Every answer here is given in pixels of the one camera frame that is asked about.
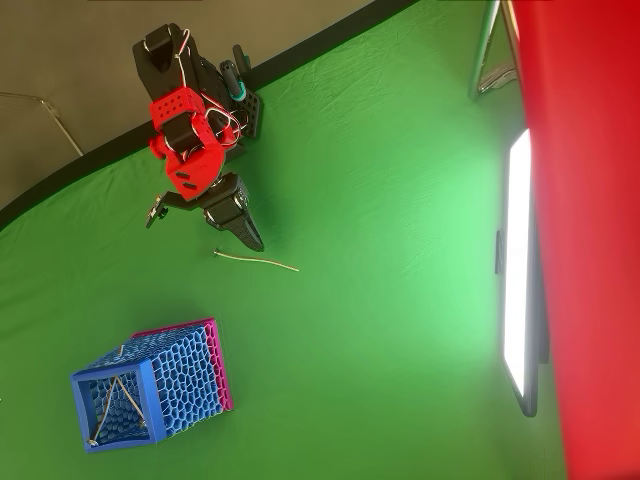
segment metal pole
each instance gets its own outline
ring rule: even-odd
[[[64,136],[67,137],[67,140],[69,140],[69,143],[71,144],[71,146],[74,148],[74,150],[76,152],[78,152],[78,155],[80,155],[80,156],[84,155],[82,153],[82,150],[80,150],[80,147],[78,146],[78,144],[73,140],[73,137],[71,136],[71,134],[67,131],[67,129],[64,127],[64,125],[62,124],[62,122],[60,121],[58,116],[56,115],[56,111],[53,109],[51,104],[49,102],[47,102],[44,98],[36,97],[34,95],[23,95],[21,93],[9,93],[9,92],[0,92],[0,97],[21,98],[21,99],[25,99],[25,100],[34,100],[34,101],[39,102],[40,104],[42,104],[42,106],[47,111],[47,113],[51,116],[53,121],[56,122],[56,125],[58,126],[60,131],[62,131]]]
[[[471,100],[478,96],[478,85],[480,84],[480,76],[482,68],[487,56],[489,41],[491,40],[491,32],[496,23],[496,16],[500,9],[500,0],[488,0],[482,17],[482,28],[480,30],[480,39],[475,57],[473,59],[473,69],[471,70],[471,79],[469,80],[468,95]]]

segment black clamp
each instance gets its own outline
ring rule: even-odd
[[[155,205],[147,215],[147,228],[151,227],[156,218],[166,216],[167,207],[181,210],[199,207],[209,225],[221,231],[229,230],[248,248],[261,252],[264,250],[264,243],[247,208],[248,202],[247,190],[240,177],[235,173],[227,173],[194,200],[186,201],[174,192],[166,192],[156,198]]]

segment gray wall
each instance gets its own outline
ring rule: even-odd
[[[88,152],[149,119],[131,46],[189,28],[214,64],[240,43],[253,65],[370,0],[0,0],[0,91],[46,98]],[[44,108],[0,97],[0,208],[77,157]]]

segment green fabric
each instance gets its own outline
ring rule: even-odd
[[[260,92],[261,139],[229,167],[264,256],[300,273],[214,258],[251,252],[198,212],[146,230],[170,188],[148,150],[0,232],[0,478],[561,478],[550,367],[526,419],[500,361],[494,233],[523,118],[515,84],[466,98],[482,8],[418,3]],[[85,454],[69,375],[206,316],[235,411]]]

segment loose cable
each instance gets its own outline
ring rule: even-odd
[[[218,250],[217,248],[213,251],[214,255],[220,255],[221,257],[225,257],[225,258],[231,258],[233,260],[242,260],[244,262],[260,262],[260,263],[269,263],[271,265],[275,265],[277,267],[282,267],[282,268],[286,268],[288,270],[292,270],[294,272],[299,272],[300,270],[297,269],[296,267],[291,267],[289,265],[285,265],[284,263],[280,263],[280,262],[276,262],[274,260],[267,260],[264,258],[255,258],[255,257],[242,257],[240,255],[230,255],[228,253],[222,253],[220,250]]]

